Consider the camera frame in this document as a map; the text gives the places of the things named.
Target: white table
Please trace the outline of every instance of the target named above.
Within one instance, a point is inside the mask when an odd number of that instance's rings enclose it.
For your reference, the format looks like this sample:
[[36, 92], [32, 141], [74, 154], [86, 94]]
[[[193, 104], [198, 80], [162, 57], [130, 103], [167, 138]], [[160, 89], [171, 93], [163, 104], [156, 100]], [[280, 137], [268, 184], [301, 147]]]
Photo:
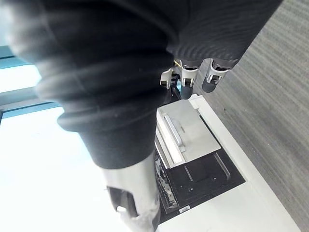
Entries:
[[[212, 132], [246, 183], [159, 226], [159, 232], [299, 232], [278, 198], [203, 97]], [[77, 133], [56, 124], [62, 108], [3, 119], [0, 126], [0, 231], [101, 232], [129, 229], [109, 201]]]

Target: white sticker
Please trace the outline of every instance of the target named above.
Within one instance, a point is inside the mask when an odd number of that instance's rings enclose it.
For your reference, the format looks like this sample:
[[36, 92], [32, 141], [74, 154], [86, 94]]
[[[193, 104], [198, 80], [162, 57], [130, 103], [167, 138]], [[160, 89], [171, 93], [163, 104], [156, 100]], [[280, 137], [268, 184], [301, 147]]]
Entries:
[[187, 205], [186, 207], [181, 208], [181, 209], [179, 210], [179, 213], [183, 213], [183, 212], [185, 212], [185, 211], [187, 211], [187, 210], [189, 210], [189, 209], [190, 209], [190, 206]]

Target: gray carpet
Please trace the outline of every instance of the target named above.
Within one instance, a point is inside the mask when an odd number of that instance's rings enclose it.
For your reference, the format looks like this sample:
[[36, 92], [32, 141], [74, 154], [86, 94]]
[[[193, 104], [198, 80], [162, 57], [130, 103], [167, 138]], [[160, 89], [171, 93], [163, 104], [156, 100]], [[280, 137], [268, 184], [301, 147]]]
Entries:
[[201, 90], [303, 232], [309, 232], [309, 1], [286, 0], [211, 94]]

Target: metal plate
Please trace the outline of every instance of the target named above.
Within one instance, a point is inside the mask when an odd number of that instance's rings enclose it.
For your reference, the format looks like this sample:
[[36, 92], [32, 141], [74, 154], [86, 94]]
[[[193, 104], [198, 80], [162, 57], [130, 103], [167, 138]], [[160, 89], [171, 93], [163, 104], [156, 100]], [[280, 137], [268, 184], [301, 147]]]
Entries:
[[156, 143], [168, 151], [160, 152], [165, 168], [196, 160], [221, 148], [188, 100], [158, 108], [156, 137]]

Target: metal handle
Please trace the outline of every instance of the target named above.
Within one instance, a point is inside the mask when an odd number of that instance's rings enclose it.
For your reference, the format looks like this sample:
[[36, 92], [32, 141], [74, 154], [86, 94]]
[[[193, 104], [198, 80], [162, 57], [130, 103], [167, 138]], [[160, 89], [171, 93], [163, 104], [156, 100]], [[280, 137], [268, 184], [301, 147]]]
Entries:
[[183, 145], [183, 141], [181, 139], [181, 137], [179, 136], [172, 120], [170, 119], [170, 117], [168, 115], [164, 115], [164, 119], [166, 120], [168, 126], [169, 126], [169, 130], [172, 132], [172, 135], [174, 137], [174, 139], [176, 140], [177, 146], [180, 147]]

